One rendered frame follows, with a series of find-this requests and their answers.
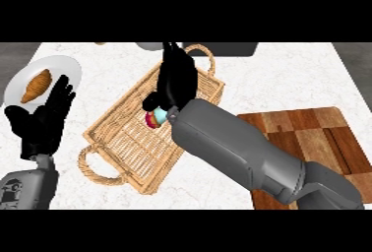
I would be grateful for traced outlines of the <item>cupcake with blue frosting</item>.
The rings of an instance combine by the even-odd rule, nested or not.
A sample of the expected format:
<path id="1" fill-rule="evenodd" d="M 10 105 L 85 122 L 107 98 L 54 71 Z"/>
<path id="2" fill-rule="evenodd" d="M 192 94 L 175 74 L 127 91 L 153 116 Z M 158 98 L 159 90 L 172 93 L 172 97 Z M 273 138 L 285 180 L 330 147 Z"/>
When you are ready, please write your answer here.
<path id="1" fill-rule="evenodd" d="M 146 126 L 152 129 L 159 128 L 165 120 L 166 120 L 166 112 L 159 107 L 144 114 Z"/>

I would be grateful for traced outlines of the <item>golden brown croissant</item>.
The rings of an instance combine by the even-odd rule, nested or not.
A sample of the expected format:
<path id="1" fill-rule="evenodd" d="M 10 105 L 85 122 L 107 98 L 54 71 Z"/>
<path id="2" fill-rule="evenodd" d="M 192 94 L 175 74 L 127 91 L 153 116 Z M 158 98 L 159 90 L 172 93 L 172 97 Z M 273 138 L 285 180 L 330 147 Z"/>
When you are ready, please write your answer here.
<path id="1" fill-rule="evenodd" d="M 26 91 L 23 93 L 20 103 L 28 103 L 31 100 L 38 98 L 47 91 L 51 83 L 51 75 L 48 69 L 44 69 L 31 79 L 26 85 Z"/>

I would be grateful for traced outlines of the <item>white round plate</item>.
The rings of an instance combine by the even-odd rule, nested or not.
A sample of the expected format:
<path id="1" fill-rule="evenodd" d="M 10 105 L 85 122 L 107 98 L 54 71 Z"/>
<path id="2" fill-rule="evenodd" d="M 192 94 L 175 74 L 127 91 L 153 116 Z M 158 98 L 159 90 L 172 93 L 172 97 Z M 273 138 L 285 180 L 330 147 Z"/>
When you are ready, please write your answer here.
<path id="1" fill-rule="evenodd" d="M 51 78 L 48 88 L 44 94 L 39 95 L 34 100 L 28 101 L 26 103 L 20 103 L 29 81 L 44 69 L 48 69 Z M 68 77 L 68 83 L 72 85 L 72 88 L 76 89 L 81 80 L 81 66 L 72 57 L 53 55 L 32 62 L 16 73 L 7 84 L 3 97 L 4 105 L 19 105 L 29 112 L 34 112 L 38 106 L 45 103 L 51 88 L 62 75 Z"/>

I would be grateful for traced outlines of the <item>pale grey round object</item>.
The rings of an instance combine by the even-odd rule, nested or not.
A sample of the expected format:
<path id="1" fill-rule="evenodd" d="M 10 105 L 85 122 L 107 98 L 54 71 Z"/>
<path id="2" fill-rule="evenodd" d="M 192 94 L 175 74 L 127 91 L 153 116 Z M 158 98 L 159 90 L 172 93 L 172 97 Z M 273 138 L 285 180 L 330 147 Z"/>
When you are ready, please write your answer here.
<path id="1" fill-rule="evenodd" d="M 137 46 L 147 51 L 156 51 L 162 49 L 162 43 L 161 42 L 138 42 Z"/>

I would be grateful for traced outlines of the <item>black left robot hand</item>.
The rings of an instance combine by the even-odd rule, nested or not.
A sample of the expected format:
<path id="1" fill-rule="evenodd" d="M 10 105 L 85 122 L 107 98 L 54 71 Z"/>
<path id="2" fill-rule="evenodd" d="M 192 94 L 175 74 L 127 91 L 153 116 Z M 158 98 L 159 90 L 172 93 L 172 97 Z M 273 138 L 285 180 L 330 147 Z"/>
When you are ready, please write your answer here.
<path id="1" fill-rule="evenodd" d="M 22 139 L 20 159 L 29 160 L 37 155 L 51 156 L 57 150 L 63 120 L 69 112 L 75 92 L 69 79 L 62 75 L 53 85 L 45 104 L 34 113 L 17 105 L 4 108 L 11 132 Z"/>

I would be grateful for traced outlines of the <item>checkered wooden cutting board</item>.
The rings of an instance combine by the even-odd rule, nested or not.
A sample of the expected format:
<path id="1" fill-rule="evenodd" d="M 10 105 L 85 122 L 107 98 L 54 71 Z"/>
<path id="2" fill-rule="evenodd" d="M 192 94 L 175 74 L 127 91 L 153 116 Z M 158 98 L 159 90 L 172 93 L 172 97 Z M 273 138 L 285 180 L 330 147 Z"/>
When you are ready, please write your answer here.
<path id="1" fill-rule="evenodd" d="M 339 173 L 372 205 L 372 164 L 336 107 L 246 113 L 236 116 L 293 157 Z"/>

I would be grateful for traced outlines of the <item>dark grey flat appliance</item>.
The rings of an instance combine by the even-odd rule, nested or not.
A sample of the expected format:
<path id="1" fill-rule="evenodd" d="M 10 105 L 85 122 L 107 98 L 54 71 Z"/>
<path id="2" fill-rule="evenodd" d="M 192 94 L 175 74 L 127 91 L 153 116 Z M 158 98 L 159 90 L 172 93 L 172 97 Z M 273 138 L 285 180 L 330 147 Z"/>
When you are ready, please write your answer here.
<path id="1" fill-rule="evenodd" d="M 215 57 L 248 57 L 254 54 L 256 42 L 202 42 Z"/>

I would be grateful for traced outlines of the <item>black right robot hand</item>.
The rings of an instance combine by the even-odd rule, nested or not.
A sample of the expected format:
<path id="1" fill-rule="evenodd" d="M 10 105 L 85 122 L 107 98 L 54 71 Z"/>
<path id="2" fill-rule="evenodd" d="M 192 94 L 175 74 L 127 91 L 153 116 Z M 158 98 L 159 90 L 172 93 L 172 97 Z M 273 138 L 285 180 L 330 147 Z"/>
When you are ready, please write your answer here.
<path id="1" fill-rule="evenodd" d="M 183 109 L 196 97 L 197 70 L 193 58 L 174 42 L 162 43 L 162 63 L 159 66 L 156 91 L 141 101 L 141 109 L 166 111 L 172 106 Z"/>

